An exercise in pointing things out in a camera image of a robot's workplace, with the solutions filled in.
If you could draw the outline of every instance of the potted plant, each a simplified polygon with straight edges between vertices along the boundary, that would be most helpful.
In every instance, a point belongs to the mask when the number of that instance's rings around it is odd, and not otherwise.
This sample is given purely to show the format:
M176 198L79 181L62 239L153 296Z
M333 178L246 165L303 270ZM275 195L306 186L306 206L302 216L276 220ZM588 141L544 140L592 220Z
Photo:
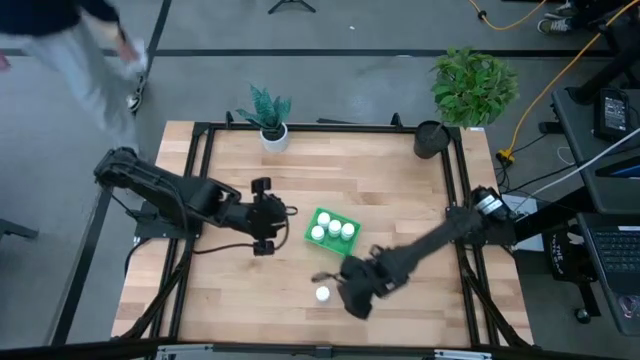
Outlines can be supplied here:
M283 152L289 145L289 131L284 120L291 112L291 98L280 100L278 96L273 102L269 91L260 91L251 85L251 97L256 114L243 109L236 112L248 122L260 129L262 145L269 152Z
M516 73L493 56L472 53L471 48L449 49L438 58L434 70L438 73L431 91L442 121L418 126L413 150L423 159L449 145L444 123L465 129L489 125L518 97Z

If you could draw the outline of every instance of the laptop keyboard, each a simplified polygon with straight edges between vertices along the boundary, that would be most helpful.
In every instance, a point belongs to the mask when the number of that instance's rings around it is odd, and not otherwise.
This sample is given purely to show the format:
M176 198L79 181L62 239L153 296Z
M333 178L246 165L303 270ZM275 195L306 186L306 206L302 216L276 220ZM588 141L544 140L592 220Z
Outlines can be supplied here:
M593 231L591 235L605 271L640 273L640 232Z

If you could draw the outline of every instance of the tripod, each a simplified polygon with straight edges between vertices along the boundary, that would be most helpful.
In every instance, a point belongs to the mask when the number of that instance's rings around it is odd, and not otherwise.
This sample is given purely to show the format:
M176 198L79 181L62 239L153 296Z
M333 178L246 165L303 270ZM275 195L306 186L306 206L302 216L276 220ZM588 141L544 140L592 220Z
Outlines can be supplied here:
M313 6L307 4L304 0L280 0L278 1L277 4L275 4L268 12L269 15L273 14L274 11L278 10L278 8L280 7L280 5L284 4L284 3L299 3L300 5L304 6L307 8L307 10L311 11L312 13L316 12L316 9L313 8Z

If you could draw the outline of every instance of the yellow cable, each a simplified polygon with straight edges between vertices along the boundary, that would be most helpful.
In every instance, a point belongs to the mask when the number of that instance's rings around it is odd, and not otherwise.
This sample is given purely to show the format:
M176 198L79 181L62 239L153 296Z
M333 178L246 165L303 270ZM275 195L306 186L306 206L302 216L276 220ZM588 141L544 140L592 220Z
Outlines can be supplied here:
M469 0L469 2L471 3L471 5L473 5L474 8L476 8L476 11L478 12L478 14L482 11L482 10L480 10L480 7L478 6L478 4L476 4L475 1ZM494 26L492 23L489 22L489 19L487 18L486 15L482 16L482 20L484 20L484 22L487 23L487 25L489 25L489 27L492 28L493 30L496 30L496 31L509 30L509 29L514 28L514 27L522 24L523 22L525 22L529 17L531 17L531 15L533 15L536 11L538 11L540 9L540 7L542 7L542 5L544 5L544 3L546 3L546 2L547 2L547 0L543 0L542 2L540 2L540 4L538 4L538 6L535 7L535 9L531 10L531 12L527 14L527 16L523 17L522 19L514 22L513 24L511 24L509 26L505 26L505 27Z
M627 6L623 7L620 11L618 11L618 13L616 13L611 18L611 20L607 22L606 26L609 27L609 25L611 25L622 14L624 14L627 10L629 10L629 8L631 8L638 2L640 2L640 0L633 0ZM542 97L549 91L549 89L556 83L556 81L558 81L558 79L560 79L562 75L564 75L576 62L578 62L578 59L580 59L580 57L587 51L587 49L589 49L591 45L593 45L593 43L595 43L599 38L600 38L600 33L596 34L596 36L594 36L593 39L589 41L589 43L578 53L578 55L576 55L576 57L569 63L569 65L567 65L564 69L562 69L562 71L553 80L551 80L549 85L547 85L544 88L544 90L542 90L542 93L540 93L540 95L536 97L536 99L531 103L531 105L529 105L529 108L527 109L527 111L524 112L524 114L520 118L520 121L518 122L518 125L516 126L516 130L513 133L513 138L511 139L511 145L509 145L509 149L499 151L500 154L502 154L507 159L512 159L513 148L516 145L516 139L518 138L518 132L520 131L520 126L524 122L524 119L526 119L527 115L529 115L529 113L531 112L531 109L533 109L533 107L538 103L538 101L540 101L540 99L542 99Z

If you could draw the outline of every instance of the gray pants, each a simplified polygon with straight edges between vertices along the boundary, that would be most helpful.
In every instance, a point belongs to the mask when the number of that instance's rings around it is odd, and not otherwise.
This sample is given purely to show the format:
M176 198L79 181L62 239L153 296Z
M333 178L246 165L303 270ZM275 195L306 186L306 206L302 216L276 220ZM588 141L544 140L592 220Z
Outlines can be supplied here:
M111 136L114 147L130 147L139 154L140 139L126 104L131 83L107 64L84 22L56 34L26 37L24 51L62 74L98 128Z

